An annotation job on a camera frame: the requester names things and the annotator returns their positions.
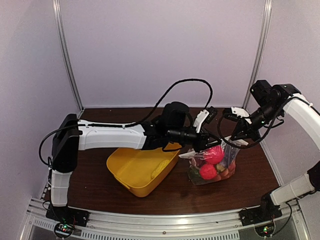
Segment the black mounting bracket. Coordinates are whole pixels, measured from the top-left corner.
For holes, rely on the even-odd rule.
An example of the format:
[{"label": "black mounting bracket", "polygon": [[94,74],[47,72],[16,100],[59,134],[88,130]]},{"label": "black mounting bracket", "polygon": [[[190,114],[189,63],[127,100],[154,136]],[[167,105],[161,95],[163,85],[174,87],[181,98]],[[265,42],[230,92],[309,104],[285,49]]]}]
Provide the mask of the black mounting bracket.
[{"label": "black mounting bracket", "polygon": [[52,206],[50,204],[48,210],[46,211],[45,217],[71,226],[77,225],[86,227],[89,218],[89,212],[76,208],[70,208],[68,206]]}]

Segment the black cable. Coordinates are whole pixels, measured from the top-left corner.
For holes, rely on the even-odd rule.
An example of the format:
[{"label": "black cable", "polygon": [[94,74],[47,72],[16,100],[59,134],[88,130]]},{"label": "black cable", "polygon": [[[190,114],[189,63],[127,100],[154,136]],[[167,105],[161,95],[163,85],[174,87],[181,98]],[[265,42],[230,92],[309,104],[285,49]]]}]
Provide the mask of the black cable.
[{"label": "black cable", "polygon": [[200,83],[204,83],[209,87],[210,90],[210,95],[209,98],[204,106],[204,108],[206,109],[209,105],[209,103],[211,102],[212,96],[214,94],[214,91],[210,85],[210,83],[208,83],[206,80],[204,79],[198,79],[198,78],[188,78],[188,79],[183,79],[183,80],[179,80],[176,81],[174,84],[172,84],[166,91],[165,93],[160,97],[160,99],[158,100],[158,102],[154,105],[154,107],[152,108],[152,110],[141,120],[137,121],[137,122],[133,122],[133,123],[129,123],[129,124],[103,124],[103,123],[99,123],[99,124],[92,124],[91,126],[93,127],[113,127],[113,128],[129,128],[129,127],[134,127],[136,125],[139,125],[141,123],[143,123],[144,121],[146,121],[157,109],[157,107],[159,106],[159,104],[162,102],[162,100],[165,98],[165,96],[172,90],[172,88],[178,84],[181,83],[185,83],[185,82],[200,82]]},{"label": "black cable", "polygon": [[44,201],[44,202],[42,203],[42,207],[43,207],[45,210],[47,210],[47,211],[49,210],[49,208],[46,208],[46,207],[45,207],[45,203],[49,203],[49,202],[50,202],[50,201],[48,200],[48,201]]},{"label": "black cable", "polygon": [[280,233],[280,232],[282,231],[282,229],[285,228],[285,226],[289,223],[289,221],[290,221],[290,219],[291,219],[291,216],[292,216],[292,207],[291,207],[291,205],[290,205],[288,202],[286,202],[285,204],[287,204],[287,205],[289,206],[289,208],[290,208],[290,215],[289,215],[288,219],[286,220],[285,224],[284,224],[278,231],[276,231],[275,233],[273,233],[272,236],[277,235],[278,233]]},{"label": "black cable", "polygon": [[236,145],[236,144],[233,144],[233,143],[229,142],[229,141],[226,140],[226,138],[223,136],[223,134],[222,134],[222,132],[221,132],[221,128],[220,128],[220,127],[221,127],[221,122],[222,122],[222,120],[225,118],[225,116],[229,115],[230,113],[225,113],[225,114],[223,114],[222,117],[219,119],[218,124],[217,124],[218,134],[219,134],[220,138],[221,138],[227,145],[230,145],[231,147],[234,147],[234,148],[237,148],[237,149],[249,149],[249,148],[252,148],[252,147],[256,146],[257,144],[259,144],[263,139],[266,138],[266,136],[268,135],[268,133],[269,133],[270,130],[272,129],[275,120],[277,119],[279,113],[282,111],[282,109],[284,108],[284,106],[285,106],[287,103],[289,103],[290,101],[294,100],[294,99],[298,99],[298,100],[304,102],[305,104],[307,104],[308,106],[310,105],[307,101],[305,101],[305,100],[303,100],[303,99],[301,99],[300,97],[297,97],[297,96],[293,96],[293,97],[288,98],[283,104],[280,105],[280,107],[278,108],[278,110],[275,112],[275,114],[274,114],[274,116],[273,116],[273,118],[272,118],[272,121],[271,121],[271,123],[269,124],[269,126],[268,126],[267,130],[265,131],[265,133],[263,134],[263,136],[260,137],[257,141],[255,141],[255,142],[253,142],[253,143],[251,143],[251,144],[249,144],[249,145],[246,145],[246,146],[238,146],[238,145]]},{"label": "black cable", "polygon": [[62,128],[59,128],[59,129],[56,129],[52,132],[50,132],[49,134],[47,134],[41,141],[40,145],[39,145],[39,150],[38,150],[38,154],[39,154],[39,158],[41,160],[41,162],[44,164],[44,165],[47,165],[49,166],[49,159],[48,159],[48,163],[44,161],[44,159],[42,158],[42,155],[41,155],[41,150],[42,150],[42,146],[43,144],[45,143],[45,141],[53,134],[56,134],[58,132],[61,132],[63,130],[69,130],[69,129],[72,129],[72,128],[77,128],[77,127],[80,127],[80,126],[85,126],[85,124],[76,124],[76,125],[70,125],[70,126],[65,126],[65,127],[62,127]]},{"label": "black cable", "polygon": [[280,125],[282,125],[282,124],[285,123],[285,120],[284,120],[284,119],[279,119],[278,117],[276,117],[276,119],[278,119],[280,122],[277,123],[276,125],[272,126],[272,127],[271,127],[272,129],[274,129],[274,128],[276,128],[276,127],[279,127]]}]

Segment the metal frame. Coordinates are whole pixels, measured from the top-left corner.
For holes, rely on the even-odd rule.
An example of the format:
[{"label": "metal frame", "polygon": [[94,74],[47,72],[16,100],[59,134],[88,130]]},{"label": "metal frame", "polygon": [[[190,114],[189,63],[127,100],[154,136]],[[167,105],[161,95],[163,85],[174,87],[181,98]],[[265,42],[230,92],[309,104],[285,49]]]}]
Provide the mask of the metal frame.
[{"label": "metal frame", "polygon": [[[31,199],[20,229],[20,240],[29,239],[33,226],[53,230],[56,222],[46,218],[46,210],[42,203],[43,200]],[[310,236],[298,202],[292,201],[291,206],[292,218],[300,240],[309,240]],[[74,235],[87,240],[238,240],[240,230],[254,227],[253,225],[242,226],[240,210],[184,215],[133,215],[89,210],[87,227],[77,226]],[[281,210],[283,216],[278,220],[287,218],[290,214],[287,205],[283,205]]]},{"label": "metal frame", "polygon": [[65,37],[65,31],[64,31],[63,21],[62,21],[62,15],[60,10],[60,0],[52,0],[52,4],[53,4],[55,23],[58,28],[58,35],[59,35],[65,69],[69,78],[71,90],[72,90],[76,105],[78,107],[78,110],[82,111],[84,109],[84,106],[82,105],[80,94],[75,81],[75,76],[71,67],[71,62],[70,62],[70,57],[69,57],[69,52],[68,52],[67,42]]},{"label": "metal frame", "polygon": [[252,69],[252,73],[251,73],[251,77],[250,77],[249,86],[248,86],[248,89],[247,89],[247,92],[245,95],[245,99],[244,99],[244,102],[242,105],[242,108],[244,108],[244,109],[247,109],[248,102],[249,102],[249,99],[251,96],[250,88],[257,80],[257,76],[258,76],[258,72],[260,69],[262,56],[263,56],[263,52],[265,49],[266,40],[267,40],[267,36],[268,36],[268,32],[269,32],[269,26],[270,26],[270,21],[271,21],[271,12],[272,12],[272,0],[265,0],[258,48],[257,48],[256,55],[255,55],[255,60],[254,60],[254,65],[253,65],[253,69]]}]

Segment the enclosure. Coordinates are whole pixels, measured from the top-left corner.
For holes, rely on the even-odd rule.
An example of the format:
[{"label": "enclosure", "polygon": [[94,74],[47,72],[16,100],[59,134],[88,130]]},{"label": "enclosure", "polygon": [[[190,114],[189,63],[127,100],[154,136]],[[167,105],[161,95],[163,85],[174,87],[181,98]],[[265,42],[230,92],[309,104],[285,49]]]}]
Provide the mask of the enclosure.
[{"label": "enclosure", "polygon": [[[38,147],[67,114],[132,123],[171,84],[190,78],[213,88],[210,106],[218,115],[208,129],[215,134],[224,108],[257,109],[250,95],[257,80],[293,84],[320,109],[316,0],[25,0],[3,1],[0,11],[1,239],[55,239],[42,206],[50,196]],[[173,101],[196,117],[208,94],[203,84],[179,84],[153,117]],[[234,128],[227,121],[222,132]],[[49,138],[42,155],[51,148]],[[150,195],[138,198],[108,171],[114,151],[79,151],[68,205],[91,217],[70,239],[260,239],[253,225],[241,225],[238,211],[259,205],[262,195],[305,173],[320,156],[286,116],[260,144],[239,152],[230,179],[194,186],[189,162],[180,159]],[[292,203],[293,217],[274,239],[318,239],[319,202],[313,194]],[[282,210],[277,226],[290,215]]]}]

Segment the robotic arm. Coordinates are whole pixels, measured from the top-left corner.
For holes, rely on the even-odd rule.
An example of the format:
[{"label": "robotic arm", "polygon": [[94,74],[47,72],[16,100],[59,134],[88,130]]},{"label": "robotic arm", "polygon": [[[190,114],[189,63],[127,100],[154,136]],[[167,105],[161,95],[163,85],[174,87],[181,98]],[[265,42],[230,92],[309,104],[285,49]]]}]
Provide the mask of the robotic arm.
[{"label": "robotic arm", "polygon": [[[237,121],[232,140],[257,141],[261,139],[258,132],[260,128],[288,114],[302,126],[320,150],[320,115],[293,85],[270,86],[266,80],[258,80],[250,92],[260,105],[254,113],[249,114],[236,107],[224,111],[226,118]],[[242,224],[245,226],[268,221],[273,215],[280,217],[281,204],[317,191],[320,191],[320,161],[305,174],[262,196],[259,207],[242,210]]]},{"label": "robotic arm", "polygon": [[[73,208],[67,207],[69,181],[77,167],[78,151],[95,148],[162,148],[165,152],[169,151],[166,149],[167,144],[174,142],[181,147],[192,145],[199,152],[221,143],[217,136],[202,130],[203,125],[210,123],[217,113],[214,107],[209,107],[202,110],[193,121],[187,105],[172,102],[150,122],[98,123],[77,120],[75,114],[69,114],[59,128],[61,131],[53,137],[52,166],[49,168],[48,181],[51,204],[46,216],[67,223],[74,221],[70,218],[73,216],[77,225],[86,225],[83,219],[88,218],[88,212],[75,212]],[[186,118],[189,119],[189,126],[185,126]]]}]

